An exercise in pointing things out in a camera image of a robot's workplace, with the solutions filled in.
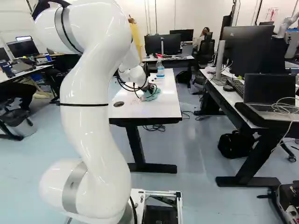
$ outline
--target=green cloth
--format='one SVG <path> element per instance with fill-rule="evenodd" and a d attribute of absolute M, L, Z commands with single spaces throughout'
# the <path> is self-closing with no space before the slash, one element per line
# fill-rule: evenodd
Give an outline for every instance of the green cloth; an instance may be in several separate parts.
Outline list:
<path fill-rule="evenodd" d="M 154 88 L 154 91 L 153 93 L 155 93 L 154 95 L 152 95 L 152 93 L 150 93 L 150 91 L 146 91 L 145 93 L 143 93 L 143 96 L 141 97 L 141 101 L 151 101 L 151 100 L 154 100 L 154 99 L 157 99 L 158 97 L 158 94 L 161 92 L 160 88 L 157 88 L 157 91 L 156 91 L 156 88 Z"/>

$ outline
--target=keyboard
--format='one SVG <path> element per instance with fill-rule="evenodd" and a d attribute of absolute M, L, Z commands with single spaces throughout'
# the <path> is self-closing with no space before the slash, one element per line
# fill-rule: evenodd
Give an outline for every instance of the keyboard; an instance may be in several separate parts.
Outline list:
<path fill-rule="evenodd" d="M 243 98 L 244 96 L 244 84 L 238 79 L 227 79 L 227 84 L 234 87 L 236 92 Z"/>

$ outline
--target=floor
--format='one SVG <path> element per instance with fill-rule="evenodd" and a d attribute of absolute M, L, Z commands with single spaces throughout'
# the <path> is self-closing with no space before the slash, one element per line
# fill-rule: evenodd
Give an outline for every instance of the floor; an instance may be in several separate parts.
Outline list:
<path fill-rule="evenodd" d="M 113 81 L 109 98 L 119 90 Z M 194 110 L 199 97 L 178 84 L 182 110 Z M 42 173 L 55 161 L 78 157 L 62 130 L 59 107 L 48 105 L 32 115 L 38 131 L 22 142 L 0 140 L 0 223 L 63 224 L 65 216 L 44 203 L 38 194 Z M 235 175 L 244 159 L 228 160 L 217 149 L 219 137 L 234 130 L 225 116 L 196 121 L 191 115 L 166 131 L 140 128 L 148 162 L 176 164 L 178 174 L 132 173 L 133 188 L 180 190 L 183 192 L 185 224 L 278 224 L 281 223 L 267 199 L 257 199 L 266 189 L 220 189 L 216 176 Z M 133 162 L 124 128 L 111 131 L 127 162 Z M 299 179 L 299 161 L 290 163 L 277 148 L 258 176 L 275 176 L 281 182 Z"/>

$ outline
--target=water bottle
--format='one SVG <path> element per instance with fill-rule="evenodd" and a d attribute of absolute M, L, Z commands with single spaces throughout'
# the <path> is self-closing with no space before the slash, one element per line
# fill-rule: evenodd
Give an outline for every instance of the water bottle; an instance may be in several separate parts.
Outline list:
<path fill-rule="evenodd" d="M 162 58 L 158 56 L 158 61 L 156 64 L 157 67 L 157 78 L 164 78 L 165 77 L 165 67 L 162 65 Z"/>

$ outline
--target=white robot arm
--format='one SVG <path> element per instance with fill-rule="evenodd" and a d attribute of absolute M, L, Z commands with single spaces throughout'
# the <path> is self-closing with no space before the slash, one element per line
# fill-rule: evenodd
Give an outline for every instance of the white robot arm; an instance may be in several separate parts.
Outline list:
<path fill-rule="evenodd" d="M 148 83 L 128 20 L 114 0 L 50 0 L 58 8 L 48 1 L 40 0 L 32 14 L 39 39 L 59 53 L 83 53 L 60 89 L 63 127 L 81 159 L 52 165 L 40 194 L 81 222 L 117 224 L 130 210 L 131 176 L 110 133 L 107 89 L 118 68 L 122 78 Z"/>
<path fill-rule="evenodd" d="M 285 37 L 285 32 L 286 30 L 294 23 L 297 21 L 299 18 L 299 12 L 297 12 L 292 18 L 285 18 L 283 23 L 279 27 L 279 32 L 275 36 L 276 38 L 284 38 Z"/>

